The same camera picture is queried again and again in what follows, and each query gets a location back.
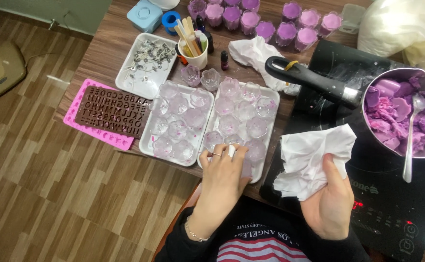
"hand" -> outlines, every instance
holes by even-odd
[[[342,179],[333,163],[332,154],[324,155],[322,170],[326,173],[327,185],[300,202],[301,210],[306,223],[320,238],[342,240],[349,235],[355,197],[349,178]]]
[[[233,159],[228,155],[228,145],[216,145],[214,153],[205,150],[199,156],[203,167],[201,195],[188,221],[189,229],[200,238],[208,238],[233,209],[250,178],[240,178],[244,155],[248,148],[234,144]],[[191,240],[198,241],[186,229]]]

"light blue container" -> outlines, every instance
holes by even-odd
[[[141,0],[127,13],[127,18],[141,32],[152,33],[162,22],[162,10],[148,0]]]

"purple candle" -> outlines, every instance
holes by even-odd
[[[297,27],[311,27],[315,28],[319,24],[319,19],[321,15],[314,8],[309,10],[303,10],[301,16],[298,18]]]
[[[244,34],[253,34],[254,28],[258,25],[261,17],[252,11],[244,11],[240,19],[242,31]]]
[[[238,6],[226,7],[222,17],[224,18],[224,24],[228,30],[235,30],[239,28],[241,10]]]
[[[311,27],[305,27],[298,31],[295,39],[295,49],[305,51],[310,48],[318,39],[318,31]]]
[[[242,0],[241,6],[244,10],[257,12],[259,10],[259,0]]]
[[[208,4],[205,13],[210,26],[216,27],[222,23],[223,12],[224,8],[219,4]]]
[[[342,26],[342,15],[338,15],[337,12],[330,12],[324,15],[319,29],[319,35],[322,38],[330,36],[333,32]]]
[[[292,22],[280,23],[275,35],[275,42],[281,47],[287,46],[295,38],[297,31],[297,27]]]
[[[192,19],[196,19],[200,15],[203,19],[206,19],[206,2],[204,0],[192,0],[188,4],[188,12]]]
[[[272,22],[269,21],[261,21],[256,26],[256,35],[262,36],[264,38],[264,42],[268,43],[272,38],[275,32],[275,27]]]
[[[282,19],[281,22],[295,22],[297,18],[301,15],[301,6],[295,1],[284,4],[284,9],[282,9]]]
[[[234,7],[240,4],[241,0],[224,0],[226,7]]]

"blue tape roll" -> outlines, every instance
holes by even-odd
[[[168,11],[162,16],[162,24],[168,34],[177,35],[174,29],[177,25],[177,19],[180,19],[180,14],[176,11]]]

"parquet floor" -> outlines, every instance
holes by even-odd
[[[0,97],[0,262],[150,261],[198,179],[51,120],[88,41],[0,16],[5,40],[53,54]]]

